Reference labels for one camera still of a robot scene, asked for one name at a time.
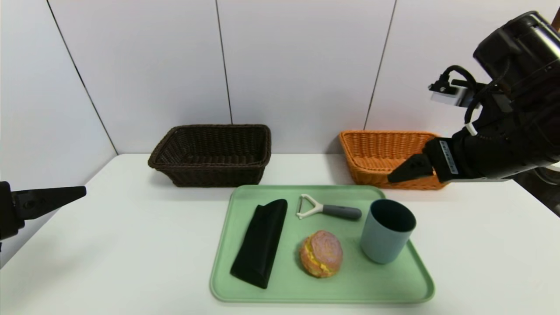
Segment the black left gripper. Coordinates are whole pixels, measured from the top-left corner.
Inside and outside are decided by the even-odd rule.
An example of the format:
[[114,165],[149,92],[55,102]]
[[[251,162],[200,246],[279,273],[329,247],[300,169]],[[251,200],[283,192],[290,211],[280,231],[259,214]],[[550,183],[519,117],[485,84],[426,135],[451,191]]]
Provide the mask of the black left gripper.
[[24,220],[34,220],[86,196],[87,189],[61,187],[11,191],[10,184],[0,182],[0,239],[18,235]]

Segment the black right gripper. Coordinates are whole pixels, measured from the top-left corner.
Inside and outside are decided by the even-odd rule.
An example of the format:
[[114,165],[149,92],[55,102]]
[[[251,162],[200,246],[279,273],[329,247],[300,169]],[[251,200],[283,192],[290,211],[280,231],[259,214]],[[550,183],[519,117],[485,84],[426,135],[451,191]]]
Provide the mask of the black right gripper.
[[450,138],[436,137],[424,146],[424,154],[414,154],[387,175],[390,183],[432,177],[440,182],[495,182],[500,159],[508,150],[506,134],[477,134],[466,127]]

